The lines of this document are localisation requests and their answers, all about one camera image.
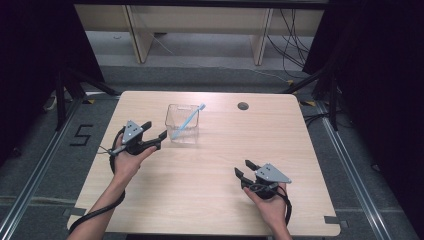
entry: floor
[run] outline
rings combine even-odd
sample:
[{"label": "floor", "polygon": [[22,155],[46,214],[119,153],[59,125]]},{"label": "floor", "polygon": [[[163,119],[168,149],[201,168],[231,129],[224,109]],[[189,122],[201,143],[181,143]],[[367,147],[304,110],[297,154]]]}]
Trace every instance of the floor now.
[{"label": "floor", "polygon": [[[116,70],[122,67],[128,69],[157,67],[238,69],[267,75],[267,77],[285,82],[290,79],[298,79],[295,78],[296,76],[289,78],[286,76],[282,79],[281,75],[270,73],[281,70],[293,73],[301,70],[300,66],[284,59],[277,53],[270,42],[266,46],[262,65],[255,66],[247,36],[156,34],[156,39],[144,64],[137,63],[128,33],[87,32],[87,36],[99,64],[103,67],[102,70],[114,79],[119,79]],[[281,36],[271,36],[271,39],[280,48],[286,48],[285,41]],[[310,46],[312,40],[313,38],[301,38],[306,47]],[[296,47],[289,46],[286,51],[297,61],[302,61]],[[310,97],[307,95],[309,91],[310,87],[299,91],[299,98],[304,98],[302,100],[305,101],[309,100]],[[111,101],[114,102],[98,101],[96,111],[102,112],[104,116],[110,116],[113,113],[110,105],[116,104],[115,100]],[[308,103],[305,104],[301,106],[304,116],[314,115],[325,109],[325,103],[311,103],[316,104],[315,107],[308,106]],[[87,121],[98,122],[100,129],[107,127],[107,120],[90,116],[93,111],[90,108],[90,105],[83,104],[77,110],[79,111],[78,118],[72,119],[70,130],[65,133],[66,136],[77,131],[78,126]],[[21,156],[28,161],[12,160],[0,169],[0,216],[3,221],[21,194],[22,188],[28,184],[28,178],[34,169],[39,167],[38,159],[42,158],[44,150],[50,147],[49,140],[61,137],[55,136],[52,127],[55,124],[55,115],[52,112],[48,112],[37,121],[33,131],[22,143],[23,146],[32,146],[30,153],[24,152]],[[367,153],[360,136],[350,125],[348,117],[341,115],[338,117],[338,123],[340,124],[338,132],[332,132],[325,119],[318,119],[308,128],[342,228],[339,236],[329,239],[418,239],[395,197],[385,185],[384,179],[375,169],[371,168],[372,157]],[[92,138],[100,140],[101,133],[101,131],[96,131]],[[66,136],[63,140],[65,143],[74,141]],[[84,151],[96,151],[96,147],[98,145],[95,142]],[[72,152],[63,152],[60,148],[54,154],[59,159],[73,157]],[[40,176],[42,184],[33,189],[34,196],[31,196],[28,209],[21,216],[20,223],[10,229],[11,232],[14,232],[11,239],[60,239],[64,237],[66,226],[63,223],[67,221],[67,214],[69,215],[69,212],[66,211],[73,207],[75,196],[78,196],[79,192],[79,189],[71,186],[75,184],[75,181],[78,181],[77,184],[80,185],[84,181],[84,179],[75,179],[72,174],[75,172],[86,174],[91,164],[83,159],[73,159],[73,161],[75,163],[69,165],[69,168],[72,169],[63,169],[63,165],[57,161],[53,161],[47,166],[47,171]],[[58,185],[61,191],[51,193],[51,189],[57,188]],[[125,236],[107,234],[105,239],[125,239]],[[296,237],[295,239],[321,238]]]}]

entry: hand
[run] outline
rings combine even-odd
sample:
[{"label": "hand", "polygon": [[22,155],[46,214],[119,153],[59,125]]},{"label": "hand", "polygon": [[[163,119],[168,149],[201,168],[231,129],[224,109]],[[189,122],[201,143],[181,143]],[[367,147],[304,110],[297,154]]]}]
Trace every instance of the hand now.
[{"label": "hand", "polygon": [[[118,136],[115,148],[122,145],[123,134]],[[140,169],[141,163],[156,151],[156,147],[150,147],[138,155],[131,155],[127,151],[122,151],[115,157],[115,177],[121,180],[130,181]]]},{"label": "hand", "polygon": [[[286,190],[286,184],[280,183],[280,187]],[[249,188],[243,188],[246,195],[256,204],[265,223],[271,228],[276,239],[291,239],[285,222],[286,203],[275,195],[270,199],[262,199]],[[278,188],[278,192],[285,195],[284,191]]]}]

